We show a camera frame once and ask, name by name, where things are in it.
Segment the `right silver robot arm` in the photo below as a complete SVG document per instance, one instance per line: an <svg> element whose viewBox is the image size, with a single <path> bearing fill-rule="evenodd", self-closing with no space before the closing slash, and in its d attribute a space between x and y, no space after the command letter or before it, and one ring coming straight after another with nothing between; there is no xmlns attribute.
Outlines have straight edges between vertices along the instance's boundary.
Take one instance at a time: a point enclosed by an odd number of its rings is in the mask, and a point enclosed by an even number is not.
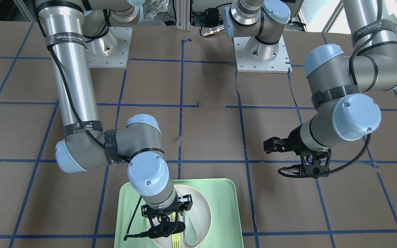
<svg viewBox="0 0 397 248"><path fill-rule="evenodd" d="M75 173L128 162L128 177L146 205L149 219L191 209L192 196L179 197L164 157L161 131L148 114L131 117L123 129L103 130L98 117L88 54L101 41L101 56L118 54L109 19L140 22L143 0L34 0L47 50L55 63L65 139L55 155L62 171Z"/></svg>

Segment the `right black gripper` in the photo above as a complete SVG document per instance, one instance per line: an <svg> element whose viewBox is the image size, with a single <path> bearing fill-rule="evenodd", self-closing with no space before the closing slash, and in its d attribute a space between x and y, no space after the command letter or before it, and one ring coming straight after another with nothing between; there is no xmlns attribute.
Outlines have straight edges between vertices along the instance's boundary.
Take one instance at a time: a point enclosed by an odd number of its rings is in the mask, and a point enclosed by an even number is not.
<svg viewBox="0 0 397 248"><path fill-rule="evenodd" d="M171 215L173 212L180 213L190 211L193 205L192 195L186 194L182 197L175 195L172 200L167 200L164 204L145 204L141 207L142 216L145 218L156 218L160 214Z"/></svg>

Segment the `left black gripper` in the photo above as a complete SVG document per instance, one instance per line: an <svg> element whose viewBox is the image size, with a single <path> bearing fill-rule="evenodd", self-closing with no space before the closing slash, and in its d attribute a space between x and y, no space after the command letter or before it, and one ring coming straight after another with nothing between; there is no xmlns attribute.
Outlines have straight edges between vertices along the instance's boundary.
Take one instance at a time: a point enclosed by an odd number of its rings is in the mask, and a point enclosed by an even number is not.
<svg viewBox="0 0 397 248"><path fill-rule="evenodd" d="M272 152L289 152L293 151L296 155L309 155L311 150L303 143L301 138L302 125L293 129L288 138L271 137L263 142L263 150L266 154Z"/></svg>

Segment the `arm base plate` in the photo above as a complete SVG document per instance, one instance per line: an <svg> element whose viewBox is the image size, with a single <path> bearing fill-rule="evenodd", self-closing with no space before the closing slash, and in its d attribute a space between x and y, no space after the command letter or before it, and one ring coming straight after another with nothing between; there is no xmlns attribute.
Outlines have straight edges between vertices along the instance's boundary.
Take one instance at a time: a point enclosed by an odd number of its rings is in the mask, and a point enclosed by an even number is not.
<svg viewBox="0 0 397 248"><path fill-rule="evenodd" d="M85 43L91 69L126 69L131 45L131 27L110 27L102 38Z"/></svg>
<svg viewBox="0 0 397 248"><path fill-rule="evenodd" d="M273 45L262 44L254 37L236 37L233 43L238 72L292 72L283 36Z"/></svg>

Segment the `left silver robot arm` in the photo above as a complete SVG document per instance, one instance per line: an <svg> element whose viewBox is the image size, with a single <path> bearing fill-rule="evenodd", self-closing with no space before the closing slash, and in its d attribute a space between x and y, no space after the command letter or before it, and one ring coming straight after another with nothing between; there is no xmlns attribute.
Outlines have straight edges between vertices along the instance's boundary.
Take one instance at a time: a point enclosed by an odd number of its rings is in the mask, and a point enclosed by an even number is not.
<svg viewBox="0 0 397 248"><path fill-rule="evenodd" d="M264 141L266 153L328 151L380 125L380 108L365 92L397 89L397 26L383 0L344 0L343 6L354 52L346 57L337 44L325 44L308 53L304 69L317 114L288 138Z"/></svg>

